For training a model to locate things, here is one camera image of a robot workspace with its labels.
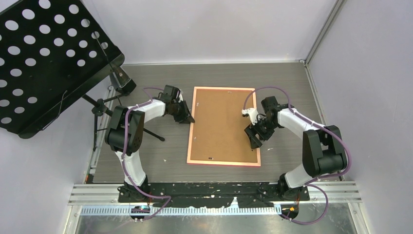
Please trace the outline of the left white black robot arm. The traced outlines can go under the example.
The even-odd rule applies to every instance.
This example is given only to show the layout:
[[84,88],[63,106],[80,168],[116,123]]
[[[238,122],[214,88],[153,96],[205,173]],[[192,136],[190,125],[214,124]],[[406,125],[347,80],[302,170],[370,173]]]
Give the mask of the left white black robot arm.
[[174,121],[180,124],[195,122],[181,90],[170,85],[144,103],[115,107],[106,130],[105,142],[115,152],[124,173],[124,184],[118,187],[121,199],[131,198],[143,202],[149,197],[150,187],[139,149],[145,123],[165,115],[173,116]]

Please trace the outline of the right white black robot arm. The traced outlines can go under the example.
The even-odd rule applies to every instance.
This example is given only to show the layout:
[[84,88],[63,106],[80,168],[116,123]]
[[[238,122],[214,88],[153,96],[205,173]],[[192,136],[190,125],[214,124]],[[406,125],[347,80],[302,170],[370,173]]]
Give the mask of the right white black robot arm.
[[345,170],[349,160],[337,126],[325,126],[302,115],[289,104],[280,104],[274,96],[261,101],[264,113],[255,108],[242,109],[250,120],[245,133],[252,149],[260,148],[277,128],[286,128],[302,140],[302,163],[282,174],[275,193],[282,200],[297,198],[313,179]]

